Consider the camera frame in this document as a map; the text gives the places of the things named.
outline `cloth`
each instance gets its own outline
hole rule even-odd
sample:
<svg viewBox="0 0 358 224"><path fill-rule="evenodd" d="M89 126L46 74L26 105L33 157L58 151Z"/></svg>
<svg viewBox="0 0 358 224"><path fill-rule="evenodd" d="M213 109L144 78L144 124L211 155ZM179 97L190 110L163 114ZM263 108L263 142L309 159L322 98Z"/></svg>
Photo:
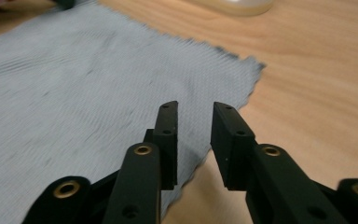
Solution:
<svg viewBox="0 0 358 224"><path fill-rule="evenodd" d="M164 214L210 148L213 102L245 105L262 68L94 1L0 35L0 223L21 223L56 179L115 172L158 107L178 101L178 186L162 192Z"/></svg>

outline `wooden table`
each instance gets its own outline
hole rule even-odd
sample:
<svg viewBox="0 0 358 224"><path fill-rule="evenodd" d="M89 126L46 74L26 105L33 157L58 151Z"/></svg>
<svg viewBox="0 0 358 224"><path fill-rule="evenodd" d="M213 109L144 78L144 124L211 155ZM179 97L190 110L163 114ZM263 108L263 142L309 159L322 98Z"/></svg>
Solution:
<svg viewBox="0 0 358 224"><path fill-rule="evenodd" d="M285 148L328 187L358 177L358 0L276 0L255 17L230 17L185 0L102 3L162 33L266 63L241 110L257 141ZM51 6L42 0L7 5L0 10L0 34ZM252 221L244 193L224 189L209 153L163 223Z"/></svg>

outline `wood grain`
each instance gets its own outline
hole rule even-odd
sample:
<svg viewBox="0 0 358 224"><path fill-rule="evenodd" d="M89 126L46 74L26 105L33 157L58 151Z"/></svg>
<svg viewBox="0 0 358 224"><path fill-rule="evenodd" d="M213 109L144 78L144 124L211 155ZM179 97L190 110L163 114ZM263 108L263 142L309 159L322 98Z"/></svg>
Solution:
<svg viewBox="0 0 358 224"><path fill-rule="evenodd" d="M13 20L51 7L43 4ZM208 41L242 58L254 55L267 68L241 114L257 141L285 148L328 187L358 177L358 0L277 0L255 17L228 16L189 0L102 4L161 33ZM15 23L0 21L0 33ZM163 223L252 223L243 198L223 188L210 153Z"/></svg>

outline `gray cloth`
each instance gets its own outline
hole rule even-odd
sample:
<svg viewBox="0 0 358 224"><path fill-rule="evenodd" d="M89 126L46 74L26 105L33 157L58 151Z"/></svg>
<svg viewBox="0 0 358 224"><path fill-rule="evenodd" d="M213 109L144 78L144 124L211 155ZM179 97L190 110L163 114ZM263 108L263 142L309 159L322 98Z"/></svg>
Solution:
<svg viewBox="0 0 358 224"><path fill-rule="evenodd" d="M21 223L56 179L93 183L119 169L176 100L179 185L163 191L165 213L210 148L213 102L245 105L262 67L95 2L0 35L0 223Z"/></svg>

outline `black mechanical part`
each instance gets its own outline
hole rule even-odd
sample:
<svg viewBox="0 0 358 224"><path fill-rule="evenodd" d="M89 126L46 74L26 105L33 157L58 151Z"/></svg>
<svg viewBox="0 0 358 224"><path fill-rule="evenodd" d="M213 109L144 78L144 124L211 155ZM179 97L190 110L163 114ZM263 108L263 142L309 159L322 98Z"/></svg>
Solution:
<svg viewBox="0 0 358 224"><path fill-rule="evenodd" d="M249 150L257 145L255 134L231 105L214 103L211 145L225 187L246 190L252 173Z"/></svg>
<svg viewBox="0 0 358 224"><path fill-rule="evenodd" d="M177 179L177 108L177 102L159 108L155 129L127 150L120 170L92 185L79 176L53 182L23 223L159 223L161 186L173 189Z"/></svg>
<svg viewBox="0 0 358 224"><path fill-rule="evenodd" d="M129 148L117 177L103 224L159 223L159 149L151 143Z"/></svg>
<svg viewBox="0 0 358 224"><path fill-rule="evenodd" d="M178 103L169 102L159 108L153 143L156 144L161 156L161 188L173 189L177 184L177 132Z"/></svg>
<svg viewBox="0 0 358 224"><path fill-rule="evenodd" d="M225 186L247 191L254 223L358 223L358 179L337 191L311 181L285 150L258 145L232 106L214 103L211 145Z"/></svg>

